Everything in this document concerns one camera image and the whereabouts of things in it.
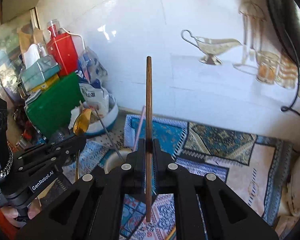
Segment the person's left hand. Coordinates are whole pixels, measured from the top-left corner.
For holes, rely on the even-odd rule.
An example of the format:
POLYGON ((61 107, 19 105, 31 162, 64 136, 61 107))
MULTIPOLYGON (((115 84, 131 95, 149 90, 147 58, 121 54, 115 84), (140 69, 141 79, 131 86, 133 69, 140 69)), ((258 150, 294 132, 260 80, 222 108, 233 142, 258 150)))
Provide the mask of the person's left hand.
POLYGON ((27 216, 29 219, 33 219, 42 211, 42 205, 39 198, 35 198, 31 204, 24 209, 16 209, 11 206, 4 206, 0 209, 5 218, 8 220, 14 220, 20 216, 27 216))

